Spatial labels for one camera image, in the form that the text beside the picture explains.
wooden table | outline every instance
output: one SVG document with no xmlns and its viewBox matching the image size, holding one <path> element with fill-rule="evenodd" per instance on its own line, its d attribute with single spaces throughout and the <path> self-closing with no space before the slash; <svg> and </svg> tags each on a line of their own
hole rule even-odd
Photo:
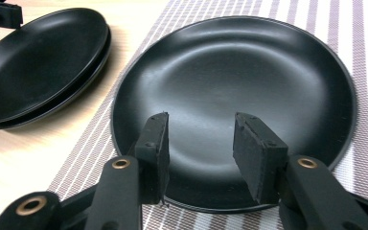
<svg viewBox="0 0 368 230">
<path fill-rule="evenodd" d="M 22 7 L 24 23 L 62 9 L 100 12 L 112 32 L 106 72 L 76 100 L 34 123 L 0 130 L 0 214 L 15 199 L 44 191 L 78 142 L 119 73 L 127 65 L 168 0 L 11 0 Z M 0 39 L 12 30 L 0 28 Z"/>
</svg>

black plate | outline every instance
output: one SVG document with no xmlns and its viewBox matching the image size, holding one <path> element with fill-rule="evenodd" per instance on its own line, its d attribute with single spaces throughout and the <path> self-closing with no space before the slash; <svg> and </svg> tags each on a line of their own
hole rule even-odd
<svg viewBox="0 0 368 230">
<path fill-rule="evenodd" d="M 103 50 L 97 59 L 91 64 L 84 76 L 76 80 L 70 87 L 67 88 L 67 90 L 63 91 L 61 94 L 57 95 L 54 99 L 50 100 L 48 103 L 39 107 L 38 109 L 13 120 L 0 123 L 0 129 L 8 129 L 26 125 L 61 109 L 65 105 L 75 100 L 77 96 L 83 92 L 83 90 L 100 74 L 109 57 L 110 43 L 111 32 L 109 31 Z"/>
<path fill-rule="evenodd" d="M 127 154 L 146 119 L 170 113 L 167 200 L 210 213 L 262 209 L 232 157 L 235 113 L 260 117 L 289 146 L 332 168 L 353 135 L 356 94 L 338 57 L 312 35 L 257 17 L 176 31 L 130 66 L 116 94 L 113 134 Z"/>
<path fill-rule="evenodd" d="M 107 39 L 89 9 L 57 11 L 0 41 L 0 123 L 21 117 L 83 78 Z"/>
</svg>

stacked plates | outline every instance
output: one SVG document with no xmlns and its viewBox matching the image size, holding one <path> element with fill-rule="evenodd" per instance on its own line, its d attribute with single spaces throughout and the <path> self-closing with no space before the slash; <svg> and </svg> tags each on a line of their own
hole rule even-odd
<svg viewBox="0 0 368 230">
<path fill-rule="evenodd" d="M 55 111 L 98 76 L 111 34 L 89 9 L 57 11 L 0 41 L 0 128 L 18 127 Z"/>
</svg>

striped placemat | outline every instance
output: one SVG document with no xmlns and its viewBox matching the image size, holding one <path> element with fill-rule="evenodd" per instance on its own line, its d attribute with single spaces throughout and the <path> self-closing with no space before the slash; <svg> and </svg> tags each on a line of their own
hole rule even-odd
<svg viewBox="0 0 368 230">
<path fill-rule="evenodd" d="M 162 36 L 197 21 L 228 15 L 287 22 L 317 36 L 340 56 L 356 87 L 358 120 L 350 149 L 334 174 L 348 191 L 368 198 L 368 1 L 171 0 L 129 65 Z M 97 183 L 104 162 L 117 154 L 111 139 L 110 114 L 124 73 L 50 185 L 49 191 L 62 199 Z M 283 228 L 277 208 L 241 215 L 210 215 L 174 206 L 144 206 L 143 223 L 145 229 Z"/>
</svg>

table surface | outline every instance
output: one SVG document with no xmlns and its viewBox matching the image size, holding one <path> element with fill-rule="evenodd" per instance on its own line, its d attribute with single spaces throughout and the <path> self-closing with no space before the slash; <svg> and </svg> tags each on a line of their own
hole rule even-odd
<svg viewBox="0 0 368 230">
<path fill-rule="evenodd" d="M 24 23 L 50 12 L 90 8 L 112 32 L 106 72 L 76 100 L 34 123 L 0 130 L 0 214 L 15 199 L 45 191 L 81 137 L 119 73 L 132 58 L 168 0 L 11 0 L 22 7 Z M 12 30 L 0 28 L 0 39 Z"/>
</svg>

